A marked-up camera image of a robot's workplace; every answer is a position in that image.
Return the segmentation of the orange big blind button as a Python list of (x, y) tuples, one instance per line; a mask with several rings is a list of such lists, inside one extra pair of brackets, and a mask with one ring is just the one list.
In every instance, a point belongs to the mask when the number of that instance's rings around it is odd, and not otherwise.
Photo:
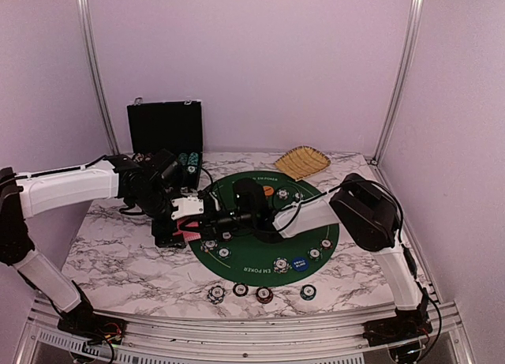
[(264, 194), (267, 197), (270, 197), (271, 195), (274, 194), (274, 189), (271, 186), (264, 186), (263, 189), (264, 189)]

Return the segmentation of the placed ten chips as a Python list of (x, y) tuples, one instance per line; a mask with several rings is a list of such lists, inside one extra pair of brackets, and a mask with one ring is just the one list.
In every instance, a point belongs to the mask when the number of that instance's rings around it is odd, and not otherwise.
[(211, 252), (215, 250), (219, 246), (218, 242), (214, 239), (212, 240), (203, 240), (200, 244), (200, 249), (203, 252)]
[(273, 270), (275, 273), (287, 273), (290, 270), (290, 263), (285, 257), (277, 257), (273, 261)]
[(286, 189), (279, 189), (276, 195), (279, 199), (286, 200), (289, 197), (289, 192)]

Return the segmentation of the red-backed playing card deck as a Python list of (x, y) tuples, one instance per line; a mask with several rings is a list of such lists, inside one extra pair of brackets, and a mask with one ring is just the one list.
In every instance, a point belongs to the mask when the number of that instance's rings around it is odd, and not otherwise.
[(192, 242), (201, 239), (200, 233), (195, 231), (198, 227), (199, 223), (197, 221), (189, 221), (186, 223), (186, 220), (184, 219), (177, 220), (178, 233), (182, 234), (185, 242)]

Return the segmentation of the blue small blind button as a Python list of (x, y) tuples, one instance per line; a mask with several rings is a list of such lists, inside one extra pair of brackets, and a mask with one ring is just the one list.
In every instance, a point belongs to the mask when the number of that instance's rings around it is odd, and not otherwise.
[(309, 261), (304, 257), (295, 257), (291, 261), (291, 267), (296, 272), (304, 272), (309, 269)]

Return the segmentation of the hundred chip front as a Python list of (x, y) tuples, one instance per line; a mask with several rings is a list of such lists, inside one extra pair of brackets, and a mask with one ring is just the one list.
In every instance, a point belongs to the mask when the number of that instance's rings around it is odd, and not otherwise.
[(233, 286), (232, 292), (238, 297), (244, 297), (249, 293), (249, 287), (244, 283), (236, 283)]

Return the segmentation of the orange hundred chip stack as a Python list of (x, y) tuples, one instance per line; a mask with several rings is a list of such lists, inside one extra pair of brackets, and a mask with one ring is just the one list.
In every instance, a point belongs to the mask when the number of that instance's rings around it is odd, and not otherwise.
[(256, 300), (261, 304), (268, 304), (273, 299), (273, 292), (269, 287), (258, 287), (256, 289)]

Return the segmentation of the blue ten chip stack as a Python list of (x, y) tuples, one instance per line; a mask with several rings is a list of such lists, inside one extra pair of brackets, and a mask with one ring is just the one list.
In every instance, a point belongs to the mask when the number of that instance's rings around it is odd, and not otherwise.
[(208, 291), (208, 300), (216, 305), (224, 300), (225, 295), (226, 290), (222, 286), (216, 285)]

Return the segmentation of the green fifty chip stack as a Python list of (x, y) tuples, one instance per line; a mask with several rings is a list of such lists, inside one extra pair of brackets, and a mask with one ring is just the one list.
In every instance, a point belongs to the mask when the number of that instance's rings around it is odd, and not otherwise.
[(300, 297), (305, 301), (313, 300), (316, 297), (316, 288), (312, 284), (303, 285), (300, 289)]

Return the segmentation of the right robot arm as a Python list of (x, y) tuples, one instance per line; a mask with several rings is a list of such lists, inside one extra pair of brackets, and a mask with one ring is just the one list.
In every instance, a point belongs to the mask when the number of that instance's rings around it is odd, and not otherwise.
[(240, 231), (278, 247), (308, 231), (341, 224), (358, 247), (375, 256), (386, 276), (395, 302), (391, 332), (406, 339), (427, 320), (427, 291), (417, 282), (417, 267), (400, 238), (402, 214), (377, 183), (351, 173), (333, 189), (284, 208), (270, 205), (253, 178), (238, 179), (232, 191), (233, 209), (220, 196), (205, 194), (203, 212), (191, 218), (203, 239)]

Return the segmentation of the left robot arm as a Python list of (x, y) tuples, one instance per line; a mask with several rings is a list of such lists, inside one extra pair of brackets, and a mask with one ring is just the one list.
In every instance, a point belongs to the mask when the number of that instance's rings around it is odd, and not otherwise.
[(32, 241), (25, 222), (42, 212), (95, 199), (121, 198), (156, 223), (173, 228), (170, 193), (183, 178), (177, 157), (163, 149), (137, 163), (127, 155), (36, 173), (1, 170), (1, 262), (12, 266), (60, 310), (64, 325), (94, 336), (104, 320), (84, 292)]

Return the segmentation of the green chip row in case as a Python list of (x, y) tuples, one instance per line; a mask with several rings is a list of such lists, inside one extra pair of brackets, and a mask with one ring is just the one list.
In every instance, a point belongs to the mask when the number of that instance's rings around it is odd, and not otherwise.
[(178, 156), (178, 161), (181, 163), (181, 166), (185, 171), (187, 171), (188, 168), (188, 161), (189, 161), (189, 155), (185, 152), (182, 152)]

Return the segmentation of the blue-tan chip row in case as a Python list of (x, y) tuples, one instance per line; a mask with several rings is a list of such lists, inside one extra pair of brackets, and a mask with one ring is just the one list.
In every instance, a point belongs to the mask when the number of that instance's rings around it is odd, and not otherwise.
[(147, 159), (147, 156), (141, 153), (134, 154), (132, 160), (136, 163), (143, 163)]

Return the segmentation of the teal chip row in case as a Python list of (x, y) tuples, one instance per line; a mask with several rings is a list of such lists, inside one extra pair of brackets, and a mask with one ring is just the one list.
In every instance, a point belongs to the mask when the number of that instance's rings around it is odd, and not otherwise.
[(200, 162), (199, 154), (196, 152), (191, 152), (187, 160), (187, 168), (186, 168), (187, 171), (190, 174), (195, 173), (198, 168), (199, 162)]

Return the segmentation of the black poker chip case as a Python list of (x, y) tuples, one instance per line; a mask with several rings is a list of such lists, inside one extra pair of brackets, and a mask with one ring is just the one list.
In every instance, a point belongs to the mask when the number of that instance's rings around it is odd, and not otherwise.
[(203, 161), (202, 103), (199, 100), (138, 103), (127, 107), (129, 132), (134, 153), (156, 154), (161, 149), (179, 156), (199, 154), (195, 173), (187, 174), (184, 186), (198, 187)]

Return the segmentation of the round green poker mat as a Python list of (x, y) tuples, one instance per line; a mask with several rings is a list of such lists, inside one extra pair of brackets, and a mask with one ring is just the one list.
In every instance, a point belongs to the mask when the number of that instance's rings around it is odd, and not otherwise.
[[(313, 185), (305, 182), (295, 182), (289, 176), (274, 171), (246, 171), (230, 174), (217, 180), (212, 187), (213, 194), (220, 191), (226, 206), (234, 208), (232, 198), (232, 184), (240, 178), (252, 178), (262, 186), (271, 186), (274, 194), (268, 197), (268, 204), (281, 208), (294, 201), (293, 195), (300, 192), (304, 198), (316, 196), (320, 191)], [(286, 189), (289, 197), (281, 200), (277, 197), (279, 189)], [(324, 250), (320, 246), (323, 239), (329, 239), (333, 247)], [(189, 246), (202, 265), (215, 273), (217, 276), (234, 283), (244, 283), (252, 287), (278, 287), (311, 276), (316, 273), (330, 260), (339, 241), (339, 225), (333, 224), (306, 231), (293, 238), (282, 239), (277, 243), (261, 242), (252, 233), (239, 231), (233, 235), (229, 242), (218, 241), (219, 246), (211, 252), (203, 252), (200, 249), (201, 240), (189, 243)], [(218, 250), (228, 247), (232, 254), (229, 259), (218, 257)], [(322, 253), (322, 258), (313, 261), (308, 256), (311, 248), (317, 248)], [(273, 261), (277, 257), (285, 257), (290, 263), (287, 273), (275, 273)], [(304, 257), (309, 261), (309, 269), (304, 272), (296, 272), (291, 267), (291, 261), (295, 257)]]

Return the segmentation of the woven bamboo tray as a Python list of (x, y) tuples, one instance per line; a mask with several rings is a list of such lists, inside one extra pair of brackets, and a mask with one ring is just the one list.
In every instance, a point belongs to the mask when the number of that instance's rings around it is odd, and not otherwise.
[(330, 164), (328, 156), (307, 145), (293, 148), (275, 161), (275, 167), (295, 182), (324, 171)]

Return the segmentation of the front aluminium rail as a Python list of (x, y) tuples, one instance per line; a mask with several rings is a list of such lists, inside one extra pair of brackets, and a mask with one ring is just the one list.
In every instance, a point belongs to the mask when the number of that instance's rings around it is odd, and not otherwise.
[[(392, 303), (336, 313), (259, 319), (192, 319), (152, 317), (101, 311), (126, 321), (116, 363), (394, 363), (382, 345), (370, 347), (362, 324), (392, 317)], [(477, 363), (454, 302), (438, 306), (442, 329), (438, 341), (420, 363)], [(103, 346), (79, 352), (84, 339), (56, 329), (57, 314), (44, 298), (36, 298), (24, 326), (13, 363), (36, 363), (43, 347), (69, 362), (70, 352), (107, 362)]]

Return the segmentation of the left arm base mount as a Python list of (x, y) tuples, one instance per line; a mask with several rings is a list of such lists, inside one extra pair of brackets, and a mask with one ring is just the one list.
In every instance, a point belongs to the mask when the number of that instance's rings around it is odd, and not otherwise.
[(126, 321), (121, 318), (93, 314), (91, 318), (72, 320), (69, 317), (60, 318), (58, 329), (70, 334), (83, 336), (92, 344), (105, 339), (108, 343), (120, 344), (123, 340)]

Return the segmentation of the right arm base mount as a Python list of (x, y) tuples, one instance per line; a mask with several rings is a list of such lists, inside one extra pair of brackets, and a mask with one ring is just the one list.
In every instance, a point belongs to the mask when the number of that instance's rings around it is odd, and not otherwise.
[(433, 331), (429, 321), (415, 321), (398, 317), (384, 318), (364, 323), (363, 338), (370, 347), (414, 339)]

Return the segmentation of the left aluminium frame post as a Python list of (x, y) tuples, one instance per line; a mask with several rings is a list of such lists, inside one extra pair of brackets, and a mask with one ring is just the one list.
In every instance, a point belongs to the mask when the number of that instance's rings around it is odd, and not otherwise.
[(77, 10), (84, 40), (84, 49), (88, 62), (88, 68), (92, 79), (96, 102), (99, 108), (99, 115), (105, 129), (105, 135), (110, 152), (116, 155), (119, 153), (118, 140), (111, 121), (107, 98), (99, 70), (99, 60), (97, 50), (95, 48), (95, 38), (92, 28), (92, 15), (88, 0), (77, 0)]

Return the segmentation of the aluminium frame post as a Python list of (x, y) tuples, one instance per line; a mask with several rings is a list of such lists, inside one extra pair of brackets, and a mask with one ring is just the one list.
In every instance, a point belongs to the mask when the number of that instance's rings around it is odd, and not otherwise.
[(414, 52), (419, 33), (422, 8), (424, 0), (411, 0), (410, 11), (407, 18), (406, 34), (404, 38), (399, 68), (392, 89), (391, 98), (387, 107), (386, 118), (376, 145), (374, 154), (370, 160), (376, 166), (380, 165), (387, 149), (389, 140), (394, 129), (395, 119), (398, 115), (402, 94), (405, 88), (406, 79), (413, 62)]
[(77, 0), (77, 10), (84, 40), (84, 49), (88, 62), (88, 68), (92, 79), (96, 102), (99, 108), (99, 115), (105, 129), (105, 135), (110, 152), (116, 155), (119, 153), (118, 140), (111, 121), (107, 98), (99, 70), (99, 60), (97, 50), (95, 48), (95, 38), (92, 28), (92, 15), (88, 0)]

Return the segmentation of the right aluminium frame post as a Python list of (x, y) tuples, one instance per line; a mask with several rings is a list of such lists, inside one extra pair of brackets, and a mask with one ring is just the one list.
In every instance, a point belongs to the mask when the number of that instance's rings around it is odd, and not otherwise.
[(389, 140), (394, 129), (395, 119), (398, 115), (402, 94), (405, 88), (406, 79), (413, 62), (414, 52), (419, 33), (422, 8), (424, 0), (411, 0), (410, 11), (407, 18), (406, 34), (404, 38), (399, 68), (392, 89), (391, 98), (387, 107), (386, 118), (376, 145), (374, 154), (370, 160), (376, 166), (380, 165), (387, 149)]

